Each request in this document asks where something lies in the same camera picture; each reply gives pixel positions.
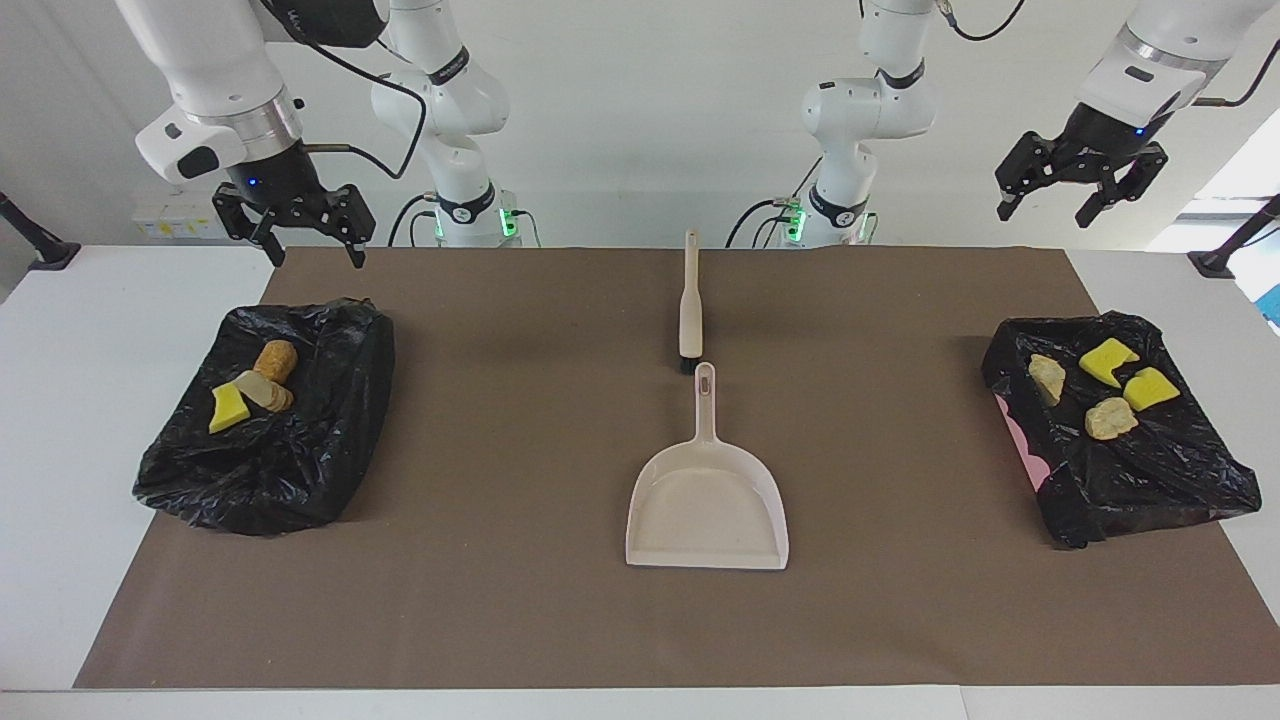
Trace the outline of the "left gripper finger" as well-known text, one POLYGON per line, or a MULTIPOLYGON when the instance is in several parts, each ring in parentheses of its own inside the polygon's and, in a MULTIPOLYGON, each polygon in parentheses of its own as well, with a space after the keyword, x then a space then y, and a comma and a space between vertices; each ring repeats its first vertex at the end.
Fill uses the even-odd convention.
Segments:
POLYGON ((1120 178, 1111 168, 1112 163, 1105 161, 1096 172, 1094 192, 1075 213, 1076 225, 1082 229, 1088 228, 1101 213, 1110 208, 1142 199, 1167 161, 1169 155, 1161 145, 1149 145, 1142 149, 1120 178))
POLYGON ((1001 192, 996 213, 1001 222, 1007 222, 1029 193, 1059 182, 1055 159, 1057 150, 1055 140, 1034 131, 1025 132, 1014 143, 995 170, 1001 192))

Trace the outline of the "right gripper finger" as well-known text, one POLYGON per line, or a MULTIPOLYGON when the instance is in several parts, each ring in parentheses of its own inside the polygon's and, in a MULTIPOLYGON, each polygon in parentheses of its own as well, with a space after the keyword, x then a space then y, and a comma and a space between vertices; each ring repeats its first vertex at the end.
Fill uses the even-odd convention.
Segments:
POLYGON ((319 231, 339 242, 352 266, 362 269, 366 263, 366 245, 370 242, 376 220, 356 184, 326 191, 320 195, 319 231))
POLYGON ((244 210, 251 208, 248 202, 233 184, 219 184, 212 193, 212 205, 227 234, 236 241, 243 241, 265 252, 274 268, 280 268, 285 263, 285 250, 274 234, 276 214, 268 208, 260 213, 260 218, 253 220, 244 210))

